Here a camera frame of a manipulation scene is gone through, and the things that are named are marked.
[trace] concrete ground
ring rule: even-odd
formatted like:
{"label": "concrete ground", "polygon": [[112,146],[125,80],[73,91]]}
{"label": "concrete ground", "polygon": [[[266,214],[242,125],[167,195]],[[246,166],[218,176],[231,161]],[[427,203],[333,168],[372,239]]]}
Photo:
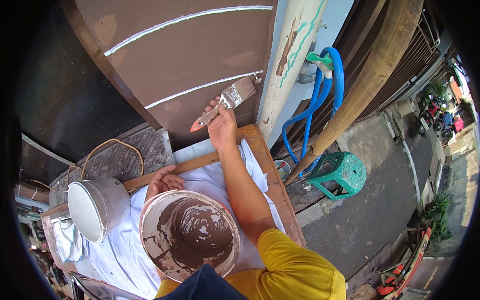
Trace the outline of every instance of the concrete ground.
{"label": "concrete ground", "polygon": [[453,145],[444,149],[452,160],[444,166],[443,190],[450,194],[451,203],[447,210],[447,227],[452,237],[442,242],[432,241],[426,255],[452,256],[460,247],[470,223],[479,180],[479,159],[475,148],[473,131],[461,136]]}
{"label": "concrete ground", "polygon": [[[429,136],[406,141],[421,192],[429,174],[432,143]],[[328,259],[348,279],[385,243],[394,243],[415,210],[417,197],[407,153],[402,143],[393,142],[383,116],[350,127],[337,143],[364,163],[364,187],[344,200],[322,200],[316,220],[310,216],[303,222],[302,213],[297,218],[305,224],[307,248]]]}

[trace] hand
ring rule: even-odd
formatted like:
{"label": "hand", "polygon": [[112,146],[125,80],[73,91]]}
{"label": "hand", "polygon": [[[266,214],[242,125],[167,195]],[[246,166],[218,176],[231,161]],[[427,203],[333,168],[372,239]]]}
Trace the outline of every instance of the hand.
{"label": "hand", "polygon": [[185,187],[183,184],[185,180],[175,174],[169,174],[169,172],[175,170],[176,165],[168,165],[159,169],[155,175],[153,176],[152,180],[148,184],[147,194],[145,196],[145,202],[156,196],[162,192],[179,189],[184,190]]}
{"label": "hand", "polygon": [[[217,105],[220,97],[210,101],[211,106],[205,108],[209,112]],[[231,147],[237,147],[237,121],[233,109],[226,109],[222,105],[218,108],[218,115],[207,124],[208,135],[213,147],[220,152]]]}

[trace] paint bucket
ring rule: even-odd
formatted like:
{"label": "paint bucket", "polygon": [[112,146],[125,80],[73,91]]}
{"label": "paint bucket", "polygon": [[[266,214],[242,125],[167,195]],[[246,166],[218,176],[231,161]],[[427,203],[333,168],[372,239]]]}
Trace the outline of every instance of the paint bucket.
{"label": "paint bucket", "polygon": [[240,233],[228,209],[198,192],[173,190],[152,197],[140,213],[139,230],[152,262],[177,282],[203,264],[225,277],[240,252]]}
{"label": "paint bucket", "polygon": [[67,199],[73,223],[93,243],[103,241],[130,216],[130,196],[115,178],[74,181]]}
{"label": "paint bucket", "polygon": [[274,163],[275,163],[276,168],[278,168],[278,166],[280,166],[282,163],[285,163],[285,165],[278,170],[278,174],[280,175],[280,179],[282,181],[285,181],[285,179],[287,179],[287,176],[291,172],[290,166],[288,165],[288,162],[286,162],[285,160],[277,159],[276,161],[274,161]]}

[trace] brown door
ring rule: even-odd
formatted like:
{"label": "brown door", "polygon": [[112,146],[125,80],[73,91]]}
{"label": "brown door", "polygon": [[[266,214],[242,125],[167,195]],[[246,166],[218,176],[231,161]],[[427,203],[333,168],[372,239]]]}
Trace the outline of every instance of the brown door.
{"label": "brown door", "polygon": [[[76,0],[116,73],[141,106],[171,132],[175,149],[208,137],[190,133],[211,99],[270,57],[275,0]],[[235,110],[239,126],[256,121],[257,94]]]}

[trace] light blue wall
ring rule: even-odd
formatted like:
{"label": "light blue wall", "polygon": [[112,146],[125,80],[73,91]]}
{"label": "light blue wall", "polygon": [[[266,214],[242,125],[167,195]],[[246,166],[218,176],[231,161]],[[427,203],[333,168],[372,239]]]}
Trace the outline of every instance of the light blue wall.
{"label": "light blue wall", "polygon": [[[347,18],[348,12],[352,7],[353,0],[329,0],[327,6],[325,7],[325,12],[322,17],[323,23],[327,26],[327,29],[320,27],[317,36],[317,45],[315,47],[315,52],[320,53],[323,48],[330,47],[333,45],[340,29],[342,28],[343,22]],[[278,7],[276,11],[276,19],[274,25],[274,34],[272,41],[272,52],[270,54],[270,61],[268,63],[268,72],[266,75],[266,82],[270,77],[270,71],[272,70],[272,64],[274,56],[276,53],[276,48],[278,46],[278,40],[280,37],[280,31],[282,29],[283,20],[285,17],[285,10],[287,7],[286,0],[279,0]],[[307,69],[307,74],[315,74],[316,67],[311,65]],[[264,85],[263,95],[266,93],[267,84]],[[266,143],[268,148],[271,148],[273,144],[277,141],[278,137],[282,131],[283,123],[290,119],[297,109],[299,103],[302,100],[310,99],[313,92],[313,83],[310,84],[300,84],[295,82],[293,88],[290,92],[290,95],[287,98],[287,102],[283,106],[282,112],[278,117],[278,120],[275,124],[274,129],[270,137],[267,139]],[[260,108],[262,107],[264,96],[262,96]]]}

